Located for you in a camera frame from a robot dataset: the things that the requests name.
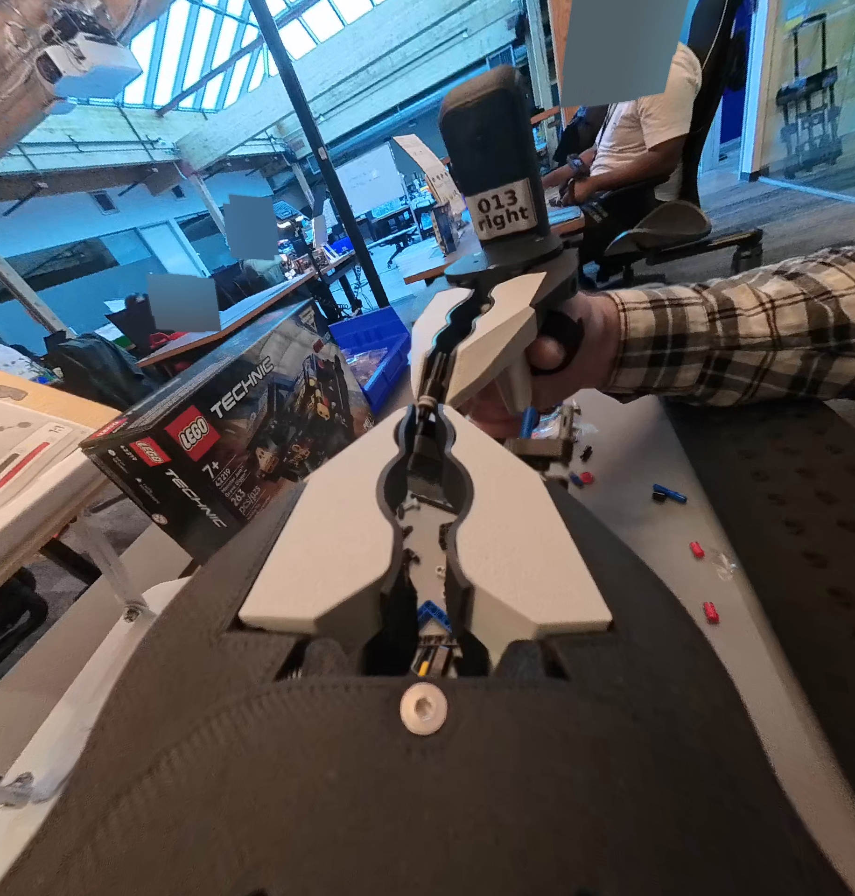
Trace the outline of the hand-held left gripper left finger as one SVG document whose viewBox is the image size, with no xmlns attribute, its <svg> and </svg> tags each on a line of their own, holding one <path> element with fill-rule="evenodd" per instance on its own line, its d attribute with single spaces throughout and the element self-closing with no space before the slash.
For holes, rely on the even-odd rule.
<svg viewBox="0 0 855 896">
<path fill-rule="evenodd" d="M 408 422 L 394 411 L 308 477 L 240 607 L 245 626 L 330 639 L 369 676 L 406 673 Z"/>
</svg>

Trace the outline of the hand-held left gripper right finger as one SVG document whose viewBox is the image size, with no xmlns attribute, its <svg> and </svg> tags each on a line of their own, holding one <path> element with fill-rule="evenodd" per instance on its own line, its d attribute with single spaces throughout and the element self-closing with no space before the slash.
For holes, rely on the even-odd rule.
<svg viewBox="0 0 855 896">
<path fill-rule="evenodd" d="M 444 599 L 457 672 L 486 676 L 515 643 L 607 631 L 613 621 L 546 481 L 461 413 L 437 410 L 441 487 L 455 520 Z"/>
</svg>

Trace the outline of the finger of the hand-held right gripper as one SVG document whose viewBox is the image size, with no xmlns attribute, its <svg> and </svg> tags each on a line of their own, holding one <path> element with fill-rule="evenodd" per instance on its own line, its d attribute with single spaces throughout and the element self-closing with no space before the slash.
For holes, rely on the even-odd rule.
<svg viewBox="0 0 855 896">
<path fill-rule="evenodd" d="M 479 378 L 475 327 L 480 297 L 470 288 L 437 292 L 411 330 L 410 377 L 414 399 L 424 395 L 463 405 Z"/>
<path fill-rule="evenodd" d="M 523 274 L 491 290 L 489 310 L 478 315 L 453 351 L 445 391 L 448 406 L 463 406 L 492 382 L 497 382 L 506 409 L 533 404 L 526 350 L 538 335 L 534 305 L 545 278 L 545 273 Z"/>
</svg>

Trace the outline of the black blue toy frame assembly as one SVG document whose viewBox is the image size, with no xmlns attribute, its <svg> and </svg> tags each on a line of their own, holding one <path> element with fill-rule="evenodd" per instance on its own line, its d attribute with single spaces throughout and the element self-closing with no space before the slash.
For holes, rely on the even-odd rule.
<svg viewBox="0 0 855 896">
<path fill-rule="evenodd" d="M 518 435 L 504 441 L 505 449 L 542 476 L 546 482 L 568 488 L 575 449 L 575 409 L 564 404 L 552 413 L 556 424 L 551 435 L 534 437 L 540 413 L 534 407 L 523 410 Z"/>
</svg>

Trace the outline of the person's right forearm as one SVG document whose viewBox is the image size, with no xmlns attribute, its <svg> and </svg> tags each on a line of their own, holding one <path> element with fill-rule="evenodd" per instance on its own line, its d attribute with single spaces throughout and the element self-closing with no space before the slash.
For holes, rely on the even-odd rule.
<svg viewBox="0 0 855 896">
<path fill-rule="evenodd" d="M 613 397 L 717 408 L 855 400 L 855 245 L 608 296 L 620 326 L 604 388 Z"/>
</svg>

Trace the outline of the grey desk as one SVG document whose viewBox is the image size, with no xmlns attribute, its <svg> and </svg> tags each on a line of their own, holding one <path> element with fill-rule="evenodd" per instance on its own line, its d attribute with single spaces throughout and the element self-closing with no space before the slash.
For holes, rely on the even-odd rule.
<svg viewBox="0 0 855 896">
<path fill-rule="evenodd" d="M 855 894 L 855 794 L 746 574 L 716 575 L 666 405 L 578 402 L 595 483 L 555 501 L 607 631 L 419 685 L 247 627 L 293 486 L 19 756 L 0 894 Z"/>
</svg>

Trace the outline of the person's right hand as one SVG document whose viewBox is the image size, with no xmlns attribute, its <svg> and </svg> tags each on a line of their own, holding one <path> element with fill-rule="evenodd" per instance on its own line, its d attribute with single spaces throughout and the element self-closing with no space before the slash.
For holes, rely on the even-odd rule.
<svg viewBox="0 0 855 896">
<path fill-rule="evenodd" d="M 581 322 L 583 339 L 568 365 L 556 338 L 540 334 L 526 349 L 529 363 L 544 372 L 532 378 L 533 406 L 551 413 L 582 389 L 602 389 L 612 376 L 620 345 L 620 323 L 612 296 L 577 293 L 556 307 L 559 314 Z M 506 409 L 497 382 L 491 382 L 459 408 L 483 432 L 496 439 L 519 434 L 521 417 Z"/>
</svg>

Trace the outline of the blue plastic bin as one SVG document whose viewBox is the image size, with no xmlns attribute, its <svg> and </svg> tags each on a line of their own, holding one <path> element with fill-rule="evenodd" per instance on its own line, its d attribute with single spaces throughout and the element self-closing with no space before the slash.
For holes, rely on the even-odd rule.
<svg viewBox="0 0 855 896">
<path fill-rule="evenodd" d="M 378 414 L 409 373 L 410 330 L 392 307 L 333 323 L 329 330 Z"/>
</svg>

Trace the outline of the pile of toy brick pieces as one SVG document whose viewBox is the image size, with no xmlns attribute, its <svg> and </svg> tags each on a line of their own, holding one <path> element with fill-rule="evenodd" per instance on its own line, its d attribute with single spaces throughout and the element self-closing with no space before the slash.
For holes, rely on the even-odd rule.
<svg viewBox="0 0 855 896">
<path fill-rule="evenodd" d="M 455 679 L 462 650 L 445 599 L 447 535 L 455 516 L 416 497 L 399 509 L 406 568 L 416 597 L 418 639 L 410 670 L 418 678 Z"/>
</svg>

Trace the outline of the white board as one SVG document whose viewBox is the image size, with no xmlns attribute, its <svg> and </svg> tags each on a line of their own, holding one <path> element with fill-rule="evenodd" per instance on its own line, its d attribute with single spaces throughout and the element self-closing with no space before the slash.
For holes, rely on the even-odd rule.
<svg viewBox="0 0 855 896">
<path fill-rule="evenodd" d="M 388 142 L 341 164 L 335 171 L 355 217 L 395 202 L 405 194 L 403 178 Z"/>
</svg>

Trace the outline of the black toy set box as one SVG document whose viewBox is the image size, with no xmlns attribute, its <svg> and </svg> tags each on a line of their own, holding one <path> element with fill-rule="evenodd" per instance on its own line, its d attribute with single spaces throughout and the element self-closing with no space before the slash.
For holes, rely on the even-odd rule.
<svg viewBox="0 0 855 896">
<path fill-rule="evenodd" d="M 374 423 L 308 300 L 260 316 L 80 448 L 201 564 Z"/>
</svg>

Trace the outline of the long wooden table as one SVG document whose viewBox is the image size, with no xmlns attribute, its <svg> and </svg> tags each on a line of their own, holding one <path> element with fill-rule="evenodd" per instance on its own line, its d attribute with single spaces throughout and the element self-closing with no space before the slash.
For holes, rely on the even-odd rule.
<svg viewBox="0 0 855 896">
<path fill-rule="evenodd" d="M 163 364 L 191 351 L 223 342 L 236 331 L 248 326 L 260 315 L 276 308 L 285 299 L 296 297 L 303 287 L 310 285 L 310 282 L 316 279 L 316 271 L 310 270 L 281 285 L 267 288 L 245 298 L 228 310 L 219 313 L 220 328 L 218 330 L 188 331 L 177 339 L 168 340 L 164 346 L 139 360 L 138 365 L 142 369 L 153 368 L 156 364 Z"/>
</svg>

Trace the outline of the black metal pole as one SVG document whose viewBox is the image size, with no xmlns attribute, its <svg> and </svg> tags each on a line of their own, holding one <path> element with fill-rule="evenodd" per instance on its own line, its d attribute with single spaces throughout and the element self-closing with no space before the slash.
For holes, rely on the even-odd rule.
<svg viewBox="0 0 855 896">
<path fill-rule="evenodd" d="M 343 228 L 350 237 L 351 244 L 362 272 L 372 291 L 378 308 L 389 308 L 391 303 L 386 295 L 383 283 L 375 267 L 375 263 L 366 247 L 366 243 L 358 228 L 355 215 L 343 185 L 332 164 L 329 152 L 322 139 L 319 126 L 308 104 L 308 100 L 299 83 L 298 75 L 284 47 L 274 17 L 270 14 L 265 1 L 251 1 L 251 10 L 256 18 L 261 36 L 272 54 L 278 68 L 278 74 L 287 96 L 294 109 L 299 123 L 313 152 L 324 185 L 330 194 Z"/>
</svg>

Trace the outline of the black office chair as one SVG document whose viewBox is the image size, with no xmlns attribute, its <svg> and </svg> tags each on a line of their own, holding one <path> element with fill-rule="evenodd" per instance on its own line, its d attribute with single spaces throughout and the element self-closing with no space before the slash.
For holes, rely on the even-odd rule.
<svg viewBox="0 0 855 896">
<path fill-rule="evenodd" d="M 733 249 L 732 274 L 748 272 L 762 263 L 763 231 L 759 229 L 713 236 L 713 225 L 702 210 L 698 192 L 699 165 L 704 143 L 719 110 L 727 77 L 744 41 L 734 33 L 740 1 L 701 1 L 694 7 L 688 47 L 699 58 L 702 83 L 693 107 L 691 129 L 683 148 L 682 181 L 678 197 L 651 208 L 652 182 L 616 190 L 615 202 L 648 214 L 635 228 L 623 231 L 605 248 L 597 262 L 595 287 L 617 282 L 629 287 L 651 282 L 636 278 L 634 265 L 659 265 L 693 256 Z"/>
</svg>

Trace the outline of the white book stand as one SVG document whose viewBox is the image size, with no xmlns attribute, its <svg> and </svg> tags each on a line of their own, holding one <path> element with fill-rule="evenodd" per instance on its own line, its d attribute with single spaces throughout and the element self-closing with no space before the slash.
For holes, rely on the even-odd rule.
<svg viewBox="0 0 855 896">
<path fill-rule="evenodd" d="M 0 507 L 0 586 L 72 520 L 101 570 L 101 577 L 0 681 L 0 779 L 7 777 L 75 678 L 123 621 L 129 602 L 180 578 L 192 564 L 191 557 L 154 525 L 117 555 L 87 512 L 105 485 L 105 476 L 75 450 Z"/>
</svg>

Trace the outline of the dark perforated floor mat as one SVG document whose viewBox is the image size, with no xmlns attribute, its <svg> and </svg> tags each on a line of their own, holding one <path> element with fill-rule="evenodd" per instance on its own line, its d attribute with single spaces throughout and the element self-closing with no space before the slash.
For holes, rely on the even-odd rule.
<svg viewBox="0 0 855 896">
<path fill-rule="evenodd" d="M 855 794 L 855 428 L 812 401 L 666 409 Z"/>
</svg>

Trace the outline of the black backpack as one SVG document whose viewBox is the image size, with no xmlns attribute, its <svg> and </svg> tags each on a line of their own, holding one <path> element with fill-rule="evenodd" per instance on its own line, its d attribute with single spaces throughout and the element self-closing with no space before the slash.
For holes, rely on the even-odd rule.
<svg viewBox="0 0 855 896">
<path fill-rule="evenodd" d="M 74 396 L 123 411 L 159 388 L 129 353 L 96 332 L 68 337 L 60 330 L 44 342 L 47 366 L 61 371 L 61 389 Z"/>
</svg>

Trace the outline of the black hand trolley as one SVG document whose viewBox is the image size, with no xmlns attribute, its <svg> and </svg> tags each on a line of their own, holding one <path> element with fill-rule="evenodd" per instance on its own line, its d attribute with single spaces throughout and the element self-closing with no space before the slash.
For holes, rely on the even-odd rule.
<svg viewBox="0 0 855 896">
<path fill-rule="evenodd" d="M 803 18 L 791 30 L 792 79 L 780 86 L 775 104 L 782 116 L 780 140 L 785 149 L 782 177 L 793 181 L 821 166 L 835 166 L 843 153 L 839 133 L 841 106 L 836 101 L 838 67 L 828 64 L 827 13 Z M 818 68 L 803 63 L 800 34 L 806 28 L 818 33 Z"/>
</svg>

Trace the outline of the white ceiling projector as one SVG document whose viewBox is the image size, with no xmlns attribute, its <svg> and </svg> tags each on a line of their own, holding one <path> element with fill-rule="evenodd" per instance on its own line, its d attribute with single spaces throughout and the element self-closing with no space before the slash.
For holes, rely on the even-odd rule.
<svg viewBox="0 0 855 896">
<path fill-rule="evenodd" d="M 40 49 L 34 69 L 55 104 L 112 99 L 142 75 L 132 51 L 112 35 L 86 30 Z"/>
</svg>

